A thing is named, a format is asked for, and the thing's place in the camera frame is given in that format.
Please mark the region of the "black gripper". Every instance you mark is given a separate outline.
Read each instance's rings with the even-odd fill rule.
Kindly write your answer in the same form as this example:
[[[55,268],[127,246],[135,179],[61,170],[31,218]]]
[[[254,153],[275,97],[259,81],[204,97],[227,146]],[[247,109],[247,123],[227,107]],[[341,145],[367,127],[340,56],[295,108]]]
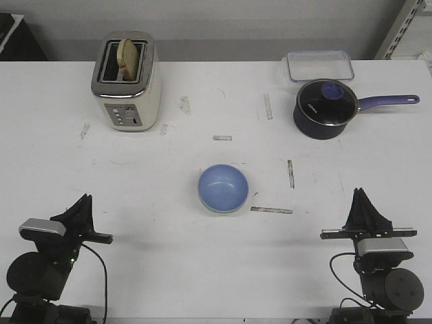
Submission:
[[[322,240],[365,238],[405,238],[417,235],[412,227],[393,228],[392,222],[379,213],[362,188],[355,188],[352,204],[343,229],[323,229]]]
[[[53,216],[49,220],[60,222],[65,226],[63,257],[66,260],[76,260],[84,242],[99,244],[111,244],[113,242],[112,234],[95,231],[91,194],[84,194],[64,213]]]

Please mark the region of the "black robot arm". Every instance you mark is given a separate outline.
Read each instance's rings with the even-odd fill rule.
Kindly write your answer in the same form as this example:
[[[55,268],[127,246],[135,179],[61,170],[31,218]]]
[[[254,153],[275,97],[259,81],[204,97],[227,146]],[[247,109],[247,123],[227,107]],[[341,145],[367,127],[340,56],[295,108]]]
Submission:
[[[355,293],[352,307],[339,305],[330,323],[407,323],[422,303],[425,291],[420,279],[400,263],[414,255],[403,239],[413,237],[411,227],[394,228],[379,213],[362,188],[354,190],[350,212],[340,229],[324,229],[323,240],[350,239],[353,268],[359,275],[361,293]]]
[[[17,257],[6,275],[15,292],[11,317],[6,323],[94,323],[90,309],[56,305],[87,242],[111,244],[111,234],[98,233],[92,218],[92,196],[84,194],[62,214],[50,219],[29,218],[20,236],[34,242],[36,251]]]

